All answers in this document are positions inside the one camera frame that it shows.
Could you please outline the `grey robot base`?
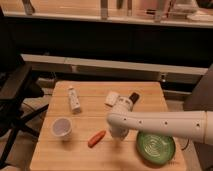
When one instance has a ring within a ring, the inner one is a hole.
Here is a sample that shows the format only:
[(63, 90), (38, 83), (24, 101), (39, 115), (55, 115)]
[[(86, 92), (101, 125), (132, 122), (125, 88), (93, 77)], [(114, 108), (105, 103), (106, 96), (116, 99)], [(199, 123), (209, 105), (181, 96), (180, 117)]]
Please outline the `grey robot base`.
[[(213, 111), (213, 63), (183, 104), (185, 111)], [(213, 146), (194, 143), (201, 171), (213, 171)]]

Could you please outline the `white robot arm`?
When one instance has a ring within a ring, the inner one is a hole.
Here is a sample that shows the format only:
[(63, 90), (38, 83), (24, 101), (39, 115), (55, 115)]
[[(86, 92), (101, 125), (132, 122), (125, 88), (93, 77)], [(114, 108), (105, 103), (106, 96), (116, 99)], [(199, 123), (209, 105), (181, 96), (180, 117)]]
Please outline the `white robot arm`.
[(107, 114), (112, 137), (124, 139), (130, 130), (213, 145), (212, 111), (132, 112), (132, 101), (119, 97)]

